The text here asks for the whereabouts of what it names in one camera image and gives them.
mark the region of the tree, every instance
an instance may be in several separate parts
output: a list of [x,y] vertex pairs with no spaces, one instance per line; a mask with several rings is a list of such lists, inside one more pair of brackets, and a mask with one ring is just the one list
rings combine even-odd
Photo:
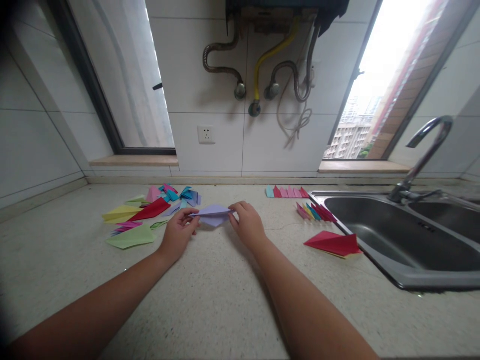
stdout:
[[360,154],[356,157],[357,159],[366,159],[367,156],[369,155],[370,150],[372,150],[372,147],[374,146],[374,143],[371,142],[367,146],[365,146],[361,151]]

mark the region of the faucet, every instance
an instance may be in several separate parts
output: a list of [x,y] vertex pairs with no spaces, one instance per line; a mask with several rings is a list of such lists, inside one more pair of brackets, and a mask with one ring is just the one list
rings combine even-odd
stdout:
[[410,140],[410,142],[406,145],[407,148],[416,148],[418,144],[422,142],[422,140],[438,125],[441,124],[440,132],[438,133],[435,141],[431,148],[426,152],[426,154],[416,163],[416,165],[410,170],[406,178],[398,183],[393,191],[388,195],[388,200],[391,202],[400,204],[402,199],[408,199],[410,201],[418,202],[425,198],[428,198],[432,195],[437,195],[441,193],[441,190],[432,191],[425,195],[419,195],[414,192],[410,192],[412,188],[412,182],[418,176],[418,174],[422,171],[422,169],[427,165],[430,159],[434,156],[440,146],[444,143],[445,139],[450,133],[452,126],[454,124],[454,119],[451,116],[440,116],[433,120],[430,120],[422,127]]

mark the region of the kitchen sink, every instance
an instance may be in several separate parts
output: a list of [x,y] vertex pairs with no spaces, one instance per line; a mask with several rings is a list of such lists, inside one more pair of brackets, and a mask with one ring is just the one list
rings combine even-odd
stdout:
[[441,292],[480,289],[479,213],[449,203],[404,205],[388,193],[312,191],[347,235],[399,288]]
[[480,244],[480,212],[440,202],[418,202],[410,209]]

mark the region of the countertop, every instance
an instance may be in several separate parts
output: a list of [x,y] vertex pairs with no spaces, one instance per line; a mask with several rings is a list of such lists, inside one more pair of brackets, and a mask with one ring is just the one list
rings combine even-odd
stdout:
[[[120,250],[105,242],[115,225],[104,224],[101,218],[127,199],[146,195],[148,188],[88,185],[0,224],[2,310],[10,330],[8,340],[158,248],[165,227],[155,230],[155,243]],[[176,188],[181,191],[184,186]],[[381,357],[480,356],[480,291],[402,291],[364,255],[343,260],[304,246],[323,230],[340,231],[331,223],[304,221],[294,207],[298,199],[267,198],[265,188],[193,186],[203,198],[199,208],[240,200],[252,204],[269,238]],[[286,359],[288,353],[258,268],[225,223],[198,231],[182,259],[148,294],[102,357]]]

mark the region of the window sill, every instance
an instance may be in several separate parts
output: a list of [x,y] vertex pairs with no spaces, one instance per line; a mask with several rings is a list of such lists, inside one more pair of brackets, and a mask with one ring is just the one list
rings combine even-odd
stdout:
[[90,161],[92,167],[177,167],[176,155],[113,155]]
[[408,173],[410,167],[391,161],[322,161],[321,174],[390,174]]

